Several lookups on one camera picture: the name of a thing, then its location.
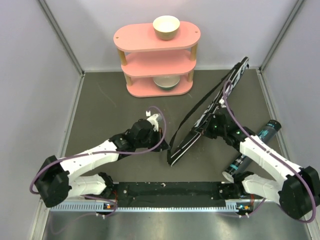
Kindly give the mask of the black racket bag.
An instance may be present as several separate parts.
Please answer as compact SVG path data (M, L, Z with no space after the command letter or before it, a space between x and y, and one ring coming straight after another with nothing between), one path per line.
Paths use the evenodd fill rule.
M194 143L201 136L209 136L209 124L214 114L218 109L221 108L221 101L223 100L223 94L229 97L233 89L239 83L245 70L249 68L249 57L245 56L240 62L235 64L233 68L214 86L195 106L186 114L183 120L180 122L177 130L186 123L186 121L195 113L195 111L216 91L217 95L214 97L212 102L205 109L201 117L195 122L193 127L190 129L185 138L180 142L175 150L169 149L167 151L166 160L167 163L172 167L179 159L186 153L186 151L194 145Z

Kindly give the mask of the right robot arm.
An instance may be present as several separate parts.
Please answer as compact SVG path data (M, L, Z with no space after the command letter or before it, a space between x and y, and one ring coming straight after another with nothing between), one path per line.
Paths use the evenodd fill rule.
M223 138L239 152L222 173L234 184L237 197L258 195L278 204L295 220L308 213L310 221L314 220L320 204L320 177L313 167L303 168L268 147L257 134L241 126L225 107L204 114L195 129L211 139Z

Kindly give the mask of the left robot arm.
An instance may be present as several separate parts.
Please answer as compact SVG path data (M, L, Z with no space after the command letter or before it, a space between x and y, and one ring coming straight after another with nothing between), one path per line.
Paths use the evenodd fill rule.
M47 208L55 207L68 198L83 195L109 198L114 191L109 175L84 174L130 155L167 150L169 145L159 127L160 120L159 114L153 114L147 119L139 119L125 132L82 153L61 159L54 155L48 157L40 167L32 187L37 189Z

